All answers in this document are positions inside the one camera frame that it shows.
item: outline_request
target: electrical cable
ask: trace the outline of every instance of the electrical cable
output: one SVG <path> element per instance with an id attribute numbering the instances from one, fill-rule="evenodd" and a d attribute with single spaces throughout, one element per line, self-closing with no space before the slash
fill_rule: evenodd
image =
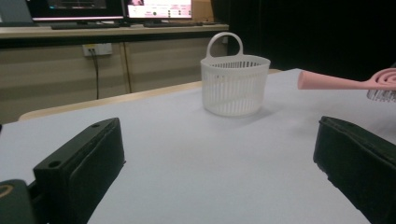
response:
<path id="1" fill-rule="evenodd" d="M 99 64 L 95 49 L 88 49 L 90 52 L 96 72 L 96 100 L 99 100 Z"/>

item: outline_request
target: basket handle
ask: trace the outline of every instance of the basket handle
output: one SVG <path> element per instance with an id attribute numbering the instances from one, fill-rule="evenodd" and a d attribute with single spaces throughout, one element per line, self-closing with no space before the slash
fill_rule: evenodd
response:
<path id="1" fill-rule="evenodd" d="M 238 55 L 238 56 L 241 55 L 242 56 L 244 54 L 244 47 L 242 45 L 242 40 L 241 40 L 241 38 L 239 38 L 238 35 L 230 33 L 230 32 L 221 32 L 221 33 L 218 33 L 218 34 L 214 35 L 212 37 L 212 39 L 210 39 L 209 45 L 207 45 L 206 58 L 213 58 L 213 56 L 210 54 L 210 50 L 212 49 L 213 43 L 215 43 L 215 41 L 217 39 L 219 39 L 220 37 L 225 36 L 225 35 L 233 36 L 233 38 L 235 38 L 236 41 L 238 41 L 239 52 L 236 55 Z"/>

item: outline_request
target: keyboard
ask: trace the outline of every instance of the keyboard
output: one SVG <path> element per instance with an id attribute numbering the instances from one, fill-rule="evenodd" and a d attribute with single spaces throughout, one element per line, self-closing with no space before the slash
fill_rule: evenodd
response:
<path id="1" fill-rule="evenodd" d="M 143 26 L 147 28 L 161 28 L 161 27 L 188 27 L 198 26 L 201 23 L 197 22 L 161 22 L 161 23 L 144 23 Z"/>
<path id="2" fill-rule="evenodd" d="M 51 25 L 52 30 L 77 30 L 77 29 L 108 29 L 108 28 L 120 28 L 118 24 L 106 23 L 106 24 L 58 24 Z"/>

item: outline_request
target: gripper screw hole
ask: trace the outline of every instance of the gripper screw hole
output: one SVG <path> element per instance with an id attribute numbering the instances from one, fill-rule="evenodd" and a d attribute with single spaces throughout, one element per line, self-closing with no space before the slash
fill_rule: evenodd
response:
<path id="1" fill-rule="evenodd" d="M 60 161 L 52 161 L 52 162 L 49 164 L 49 168 L 55 168 L 55 167 L 59 166 L 60 164 L 61 164 Z"/>

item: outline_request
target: power outlet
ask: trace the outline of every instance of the power outlet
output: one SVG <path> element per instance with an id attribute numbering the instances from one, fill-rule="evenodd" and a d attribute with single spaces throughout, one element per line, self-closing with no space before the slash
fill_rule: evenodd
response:
<path id="1" fill-rule="evenodd" d="M 96 55 L 107 55 L 113 53 L 113 48 L 110 43 L 83 45 L 82 50 L 84 51 L 84 56 L 91 57 L 89 49 L 94 49 Z"/>

